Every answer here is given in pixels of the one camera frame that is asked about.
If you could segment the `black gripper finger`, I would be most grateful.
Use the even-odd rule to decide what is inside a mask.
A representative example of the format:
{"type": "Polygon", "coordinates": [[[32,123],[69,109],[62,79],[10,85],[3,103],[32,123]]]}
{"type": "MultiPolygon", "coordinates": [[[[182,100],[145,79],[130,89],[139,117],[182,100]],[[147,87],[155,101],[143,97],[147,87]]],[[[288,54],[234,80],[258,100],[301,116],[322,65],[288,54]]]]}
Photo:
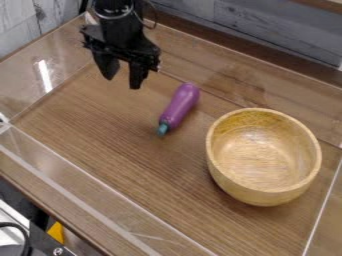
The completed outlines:
{"type": "Polygon", "coordinates": [[[121,68],[117,55],[105,51],[94,51],[93,55],[103,77],[113,80],[121,68]]]}
{"type": "Polygon", "coordinates": [[[139,62],[130,63],[130,88],[138,90],[149,75],[147,67],[139,62]]]}

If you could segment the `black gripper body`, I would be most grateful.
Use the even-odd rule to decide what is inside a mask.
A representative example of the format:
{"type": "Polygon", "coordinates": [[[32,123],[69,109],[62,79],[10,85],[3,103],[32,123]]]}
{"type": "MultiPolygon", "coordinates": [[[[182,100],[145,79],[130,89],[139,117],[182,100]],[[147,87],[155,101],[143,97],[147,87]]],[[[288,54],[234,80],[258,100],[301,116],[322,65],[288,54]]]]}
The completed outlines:
{"type": "Polygon", "coordinates": [[[139,62],[155,72],[161,68],[161,48],[145,35],[143,14],[95,12],[97,24],[85,25],[85,47],[94,51],[111,52],[118,60],[139,62]]]}

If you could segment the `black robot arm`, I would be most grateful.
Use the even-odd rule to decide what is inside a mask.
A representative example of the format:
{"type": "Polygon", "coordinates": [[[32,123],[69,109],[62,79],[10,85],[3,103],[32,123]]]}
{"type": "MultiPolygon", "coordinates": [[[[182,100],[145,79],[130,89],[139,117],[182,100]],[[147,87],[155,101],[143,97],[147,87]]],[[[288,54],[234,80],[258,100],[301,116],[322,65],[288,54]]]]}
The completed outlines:
{"type": "Polygon", "coordinates": [[[119,61],[129,63],[130,88],[138,90],[150,71],[159,71],[161,48],[145,34],[143,0],[95,0],[97,24],[81,28],[83,47],[94,57],[99,71],[111,80],[119,61]]]}

